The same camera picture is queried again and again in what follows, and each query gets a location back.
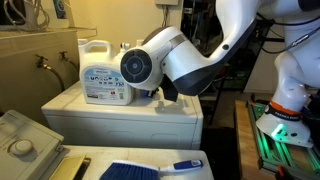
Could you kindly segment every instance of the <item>brush handle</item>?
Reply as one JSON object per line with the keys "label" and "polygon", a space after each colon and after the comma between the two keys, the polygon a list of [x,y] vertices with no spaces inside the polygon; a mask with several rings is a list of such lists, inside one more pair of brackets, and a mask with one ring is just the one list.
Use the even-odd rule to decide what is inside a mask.
{"label": "brush handle", "polygon": [[185,172],[195,169],[200,169],[203,167],[203,163],[201,160],[189,160],[182,161],[173,164],[172,166],[168,166],[166,168],[160,168],[161,172]]}

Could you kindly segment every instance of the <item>laundry detergent jug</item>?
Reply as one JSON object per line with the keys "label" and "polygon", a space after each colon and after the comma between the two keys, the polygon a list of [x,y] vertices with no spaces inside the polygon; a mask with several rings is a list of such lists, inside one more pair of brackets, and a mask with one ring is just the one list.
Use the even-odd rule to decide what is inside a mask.
{"label": "laundry detergent jug", "polygon": [[108,41],[78,42],[80,57],[79,78],[86,103],[127,105],[134,89],[120,73],[120,62],[114,57]]}

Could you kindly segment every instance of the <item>jug handle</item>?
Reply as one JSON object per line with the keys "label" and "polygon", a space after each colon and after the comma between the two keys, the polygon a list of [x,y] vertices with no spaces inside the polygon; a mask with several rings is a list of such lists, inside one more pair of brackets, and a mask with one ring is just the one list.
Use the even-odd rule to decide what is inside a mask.
{"label": "jug handle", "polygon": [[107,49],[107,56],[111,56],[112,45],[108,41],[93,40],[86,44],[85,51],[89,52],[92,47],[105,47]]}

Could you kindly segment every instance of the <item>brush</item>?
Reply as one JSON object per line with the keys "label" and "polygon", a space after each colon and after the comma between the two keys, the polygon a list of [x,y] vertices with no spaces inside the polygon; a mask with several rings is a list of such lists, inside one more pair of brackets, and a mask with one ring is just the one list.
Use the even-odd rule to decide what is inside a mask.
{"label": "brush", "polygon": [[100,180],[159,180],[159,173],[185,172],[203,167],[201,160],[189,160],[167,167],[156,167],[125,160],[114,160]]}

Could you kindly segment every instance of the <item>white washing machine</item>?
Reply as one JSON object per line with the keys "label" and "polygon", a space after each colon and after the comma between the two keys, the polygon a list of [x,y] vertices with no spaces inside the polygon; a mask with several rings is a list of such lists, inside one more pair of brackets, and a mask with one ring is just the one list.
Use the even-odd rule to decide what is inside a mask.
{"label": "white washing machine", "polygon": [[203,114],[197,96],[179,95],[172,102],[160,90],[154,98],[137,93],[127,106],[87,104],[77,82],[41,109],[67,145],[200,148]]}

